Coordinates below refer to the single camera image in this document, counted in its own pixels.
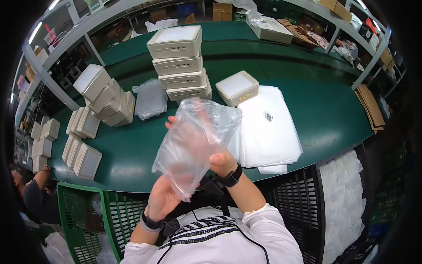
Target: person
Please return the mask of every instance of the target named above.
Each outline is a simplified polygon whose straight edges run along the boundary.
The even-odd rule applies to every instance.
[[[43,170],[40,170],[26,184],[24,184],[22,175],[17,170],[12,170],[11,173],[14,186],[20,199],[23,200],[25,209],[40,221],[49,224],[61,224],[57,193],[47,193],[44,190],[50,178],[50,167],[45,165]]]
[[[168,129],[175,117],[169,121],[165,124]],[[240,168],[227,150],[212,155],[209,163],[222,178]],[[162,246],[156,246],[160,228],[149,225],[166,219],[181,202],[171,181],[165,175],[159,177],[120,263],[303,263],[299,245],[280,212],[266,202],[245,173],[227,190],[238,207],[228,207],[229,216],[214,207],[183,214],[177,217],[181,228]]]

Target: black shirt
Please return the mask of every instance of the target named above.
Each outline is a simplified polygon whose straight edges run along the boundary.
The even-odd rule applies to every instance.
[[[42,191],[35,179],[25,188],[23,197],[28,211],[49,224],[61,224],[57,193]]]

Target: green workbench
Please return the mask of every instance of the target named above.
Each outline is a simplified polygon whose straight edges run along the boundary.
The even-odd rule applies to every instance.
[[[236,31],[241,32],[241,22],[222,22],[221,28],[232,34],[216,36],[220,34],[215,31],[219,23],[201,23],[204,67],[212,85],[213,100],[224,104],[215,83],[241,70],[246,70],[261,85],[277,86],[283,92],[303,148],[299,160],[288,166],[289,171],[331,157],[373,134],[365,111],[350,88],[359,75],[358,70],[316,51],[256,39],[233,39]],[[151,56],[144,52],[147,37],[152,35],[136,37],[100,54],[107,64],[114,62],[107,71],[124,91],[157,77]],[[83,99],[77,102],[84,106]],[[71,111],[60,111],[54,116],[61,122],[59,138],[53,143],[48,160],[53,167],[52,176],[59,181],[109,191],[150,192],[159,176],[151,173],[151,167],[167,132],[164,122],[175,114],[177,107],[175,102],[168,101],[166,113],[145,122],[135,116],[132,124],[122,127],[101,123],[96,138],[84,140],[103,154],[94,181],[78,178],[62,161]],[[260,174],[257,169],[246,169],[245,173],[253,181],[275,176]]]

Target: black wristwatch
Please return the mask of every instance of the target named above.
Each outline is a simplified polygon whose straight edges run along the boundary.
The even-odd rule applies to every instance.
[[[217,174],[215,176],[217,180],[221,182],[222,184],[224,184],[226,187],[232,187],[236,183],[239,182],[239,178],[241,175],[242,175],[242,167],[238,163],[238,167],[236,168],[236,170],[231,171],[226,177],[222,178],[218,176]]]
[[[144,212],[142,212],[142,221],[148,228],[151,228],[153,230],[158,229],[158,228],[162,228],[163,220],[155,222],[155,221],[151,220],[148,216],[145,216]]]

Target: ceiling light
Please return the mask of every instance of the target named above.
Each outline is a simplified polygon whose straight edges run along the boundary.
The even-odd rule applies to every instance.
[[[60,0],[54,0],[54,2],[50,5],[49,10],[52,10]]]
[[[43,22],[41,21],[39,24],[38,24],[38,26],[34,29],[34,31],[32,31],[32,34],[31,34],[31,36],[29,37],[29,41],[28,41],[28,43],[29,44],[31,44],[31,42],[32,42],[32,40],[34,39],[34,37],[35,37],[35,34],[37,34],[37,32],[38,32],[38,29],[40,29],[40,27],[41,27],[41,25],[43,24]]]
[[[379,28],[378,24],[375,22],[375,20],[373,21],[373,24],[375,25],[375,27],[378,29],[379,32],[381,32],[381,28]]]
[[[364,9],[367,9],[366,8],[366,6],[365,6],[365,4],[362,2],[362,0],[357,0],[358,2],[359,2],[359,4],[364,8]]]

